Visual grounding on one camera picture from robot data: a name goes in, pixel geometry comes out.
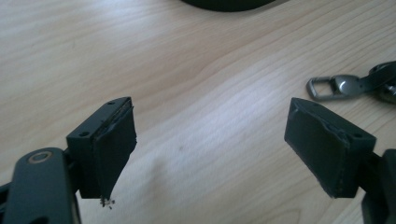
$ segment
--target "dark object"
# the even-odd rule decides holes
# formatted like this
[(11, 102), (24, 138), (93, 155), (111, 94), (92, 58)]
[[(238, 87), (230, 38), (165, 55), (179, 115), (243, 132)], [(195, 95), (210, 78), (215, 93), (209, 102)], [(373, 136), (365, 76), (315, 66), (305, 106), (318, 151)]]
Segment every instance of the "dark object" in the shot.
[(136, 145), (130, 98), (113, 100), (67, 135), (70, 157), (82, 166), (82, 198), (110, 198)]
[(99, 108), (67, 136), (69, 149), (42, 148), (20, 158), (0, 187), (0, 223), (80, 223), (75, 197), (109, 204), (136, 145), (131, 98)]
[(375, 137), (322, 105), (293, 98), (285, 141), (334, 198), (353, 198), (358, 187), (365, 223), (396, 221), (396, 149), (374, 154)]
[[(319, 95), (316, 83), (329, 83), (332, 94)], [(381, 63), (359, 78), (352, 75), (313, 77), (306, 84), (309, 95), (317, 101), (355, 97), (366, 92), (376, 92), (383, 100), (396, 104), (396, 62)]]
[(188, 4), (213, 11), (245, 11), (262, 7), (275, 0), (182, 0)]

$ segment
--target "table surface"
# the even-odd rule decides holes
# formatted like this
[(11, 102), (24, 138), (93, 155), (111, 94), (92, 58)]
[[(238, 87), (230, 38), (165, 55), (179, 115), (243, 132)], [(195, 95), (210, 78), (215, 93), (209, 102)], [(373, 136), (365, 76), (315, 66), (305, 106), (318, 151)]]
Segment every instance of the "table surface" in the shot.
[[(0, 2), (0, 185), (15, 162), (131, 96), (137, 146), (113, 209), (83, 223), (362, 223), (331, 199), (283, 136), (311, 77), (367, 76), (396, 60), (396, 3), (289, 0), (218, 13), (178, 0)], [(396, 147), (395, 105), (323, 103)]]

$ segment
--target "small debris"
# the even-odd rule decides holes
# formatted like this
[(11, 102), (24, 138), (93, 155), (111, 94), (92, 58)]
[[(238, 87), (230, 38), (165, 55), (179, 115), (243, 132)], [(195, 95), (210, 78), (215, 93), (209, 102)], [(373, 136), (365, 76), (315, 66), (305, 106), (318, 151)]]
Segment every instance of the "small debris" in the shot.
[(112, 200), (112, 199), (107, 199), (107, 198), (100, 199), (100, 204), (102, 205), (102, 207), (109, 207), (110, 209), (113, 209), (111, 207), (111, 204), (114, 204), (114, 203), (116, 203), (116, 201)]

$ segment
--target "strap buckle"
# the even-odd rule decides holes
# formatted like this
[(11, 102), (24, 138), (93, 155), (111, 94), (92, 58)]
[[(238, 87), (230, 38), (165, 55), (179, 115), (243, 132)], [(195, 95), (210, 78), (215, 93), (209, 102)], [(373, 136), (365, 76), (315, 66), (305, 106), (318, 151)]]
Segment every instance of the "strap buckle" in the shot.
[[(332, 93), (321, 95), (315, 89), (315, 84), (328, 83)], [(364, 92), (361, 79), (352, 75), (338, 75), (334, 77), (313, 77), (306, 84), (309, 95), (317, 101), (346, 99)]]
[[(328, 83), (332, 92), (319, 94), (315, 84)], [(338, 100), (376, 91), (383, 100), (396, 104), (396, 61), (381, 63), (369, 72), (369, 76), (359, 78), (352, 75), (334, 77), (313, 77), (306, 83), (309, 95), (316, 101)]]

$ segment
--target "black plastic part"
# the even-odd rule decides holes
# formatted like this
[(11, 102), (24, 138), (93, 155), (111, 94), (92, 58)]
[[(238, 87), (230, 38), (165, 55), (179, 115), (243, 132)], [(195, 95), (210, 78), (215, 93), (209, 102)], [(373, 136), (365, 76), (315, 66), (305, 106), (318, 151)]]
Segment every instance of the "black plastic part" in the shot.
[(3, 223), (3, 217), (6, 211), (8, 190), (9, 190), (9, 183), (0, 186), (0, 223)]
[(195, 7), (204, 9), (234, 12), (245, 11), (256, 7), (262, 7), (266, 4), (274, 2), (275, 0), (182, 0)]
[(292, 98), (285, 141), (334, 198), (353, 198), (356, 174), (375, 137), (314, 102)]
[(396, 223), (396, 149), (388, 149), (379, 165), (389, 216), (386, 223)]
[(361, 211), (364, 224), (382, 224), (386, 222), (389, 216), (389, 210), (386, 205), (373, 199), (369, 194), (364, 195), (361, 202)]
[(386, 203), (384, 190), (381, 185), (381, 175), (378, 167), (382, 158), (372, 153), (367, 161), (362, 161), (359, 171), (356, 173), (356, 181), (358, 185), (370, 194), (372, 200), (377, 203)]
[(70, 158), (83, 170), (81, 197), (109, 199), (136, 146), (131, 98), (104, 104), (66, 140)]
[(79, 222), (63, 151), (42, 148), (20, 158), (9, 187), (3, 223)]

